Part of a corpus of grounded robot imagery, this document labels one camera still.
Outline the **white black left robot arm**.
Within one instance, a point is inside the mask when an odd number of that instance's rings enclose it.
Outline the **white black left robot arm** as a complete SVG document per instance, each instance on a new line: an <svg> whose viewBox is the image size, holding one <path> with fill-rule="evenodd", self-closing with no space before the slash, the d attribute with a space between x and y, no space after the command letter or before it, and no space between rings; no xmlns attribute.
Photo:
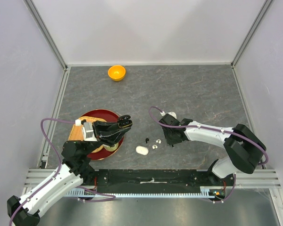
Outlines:
<svg viewBox="0 0 283 226"><path fill-rule="evenodd" d="M9 225L35 226L41 216L60 198L73 188L90 185L94 180L94 169L89 165L89 153L95 149L114 147L131 129L130 115L120 116L116 122L70 121L82 130L83 140L66 141L59 165L30 192L21 197L11 196L7 201Z"/></svg>

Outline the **orange plastic bowl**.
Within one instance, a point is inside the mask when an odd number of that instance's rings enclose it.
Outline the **orange plastic bowl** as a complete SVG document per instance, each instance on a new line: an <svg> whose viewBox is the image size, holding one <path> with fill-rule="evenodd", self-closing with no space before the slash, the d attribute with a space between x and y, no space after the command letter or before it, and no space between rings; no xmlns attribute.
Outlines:
<svg viewBox="0 0 283 226"><path fill-rule="evenodd" d="M113 81L121 81L126 74L126 69L121 65L114 65L109 68L108 76Z"/></svg>

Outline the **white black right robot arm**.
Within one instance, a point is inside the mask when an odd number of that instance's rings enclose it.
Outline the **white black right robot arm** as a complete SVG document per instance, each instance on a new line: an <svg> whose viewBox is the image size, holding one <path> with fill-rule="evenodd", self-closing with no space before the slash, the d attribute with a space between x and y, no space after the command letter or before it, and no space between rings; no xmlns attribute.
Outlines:
<svg viewBox="0 0 283 226"><path fill-rule="evenodd" d="M162 126L168 145L199 141L225 149L227 157L213 162L206 174L207 181L214 186L238 171L252 174L263 156L268 159L265 145L243 124L222 128L186 118L178 121L169 113L158 123Z"/></svg>

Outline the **pale green plastic cup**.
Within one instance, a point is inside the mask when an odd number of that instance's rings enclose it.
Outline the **pale green plastic cup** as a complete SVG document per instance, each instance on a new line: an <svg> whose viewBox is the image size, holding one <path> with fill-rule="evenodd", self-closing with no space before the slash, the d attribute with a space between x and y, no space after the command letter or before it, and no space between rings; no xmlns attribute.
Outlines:
<svg viewBox="0 0 283 226"><path fill-rule="evenodd" d="M112 146L103 145L103 147L104 147L107 151L109 151L109 152L114 152L115 150L118 149L118 146L119 146L118 143L116 143L116 144L114 144L114 145L112 145Z"/></svg>

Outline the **round red lacquer tray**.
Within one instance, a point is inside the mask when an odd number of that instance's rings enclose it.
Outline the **round red lacquer tray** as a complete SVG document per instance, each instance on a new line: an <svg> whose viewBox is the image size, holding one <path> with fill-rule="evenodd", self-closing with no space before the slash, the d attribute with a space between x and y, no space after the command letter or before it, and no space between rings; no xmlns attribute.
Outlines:
<svg viewBox="0 0 283 226"><path fill-rule="evenodd" d="M92 111L89 111L89 112L87 112L87 113L82 115L82 117L84 117L84 116L101 118L101 119L104 119L104 120L109 121L109 122L116 122L118 117L119 117L118 114L116 114L116 113L114 113L114 112L112 112L110 110L106 110L106 109L92 110ZM115 154L119 150L119 148L121 147L121 145L123 143L123 140L124 140L124 138L122 138L119 141L118 147L113 152L110 152L105 147L102 147L98 152L90 153L88 155L88 157L92 161L104 160L104 159L112 156L113 154Z"/></svg>

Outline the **aluminium frame rails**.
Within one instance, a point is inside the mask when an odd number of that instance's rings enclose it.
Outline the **aluminium frame rails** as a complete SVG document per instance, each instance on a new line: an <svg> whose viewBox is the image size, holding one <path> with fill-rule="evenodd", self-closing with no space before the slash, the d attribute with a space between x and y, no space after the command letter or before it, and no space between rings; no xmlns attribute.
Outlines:
<svg viewBox="0 0 283 226"><path fill-rule="evenodd" d="M24 187L36 187L54 171L54 169L29 169Z"/></svg>

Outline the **woven bamboo mat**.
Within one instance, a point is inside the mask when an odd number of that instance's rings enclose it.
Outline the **woven bamboo mat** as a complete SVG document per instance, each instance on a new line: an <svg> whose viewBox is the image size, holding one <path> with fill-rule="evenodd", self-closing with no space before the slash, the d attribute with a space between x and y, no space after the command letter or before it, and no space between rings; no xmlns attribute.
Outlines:
<svg viewBox="0 0 283 226"><path fill-rule="evenodd" d="M89 116L80 117L79 120L81 120L81 121L86 120L87 122L95 122L95 121L106 122L105 119L96 118L96 117L89 117ZM69 141L74 141L74 140L83 141L82 127L83 127L83 125L80 125L80 126L73 125L73 127L70 131L68 140Z"/></svg>

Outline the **white earbud charging case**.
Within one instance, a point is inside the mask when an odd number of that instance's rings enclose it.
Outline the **white earbud charging case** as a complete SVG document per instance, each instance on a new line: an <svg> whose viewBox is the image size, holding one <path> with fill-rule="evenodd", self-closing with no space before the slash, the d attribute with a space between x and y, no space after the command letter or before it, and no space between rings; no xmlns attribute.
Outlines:
<svg viewBox="0 0 283 226"><path fill-rule="evenodd" d="M149 150L147 147L144 146L137 146L135 149L136 153L141 154L141 155L147 155L149 153Z"/></svg>

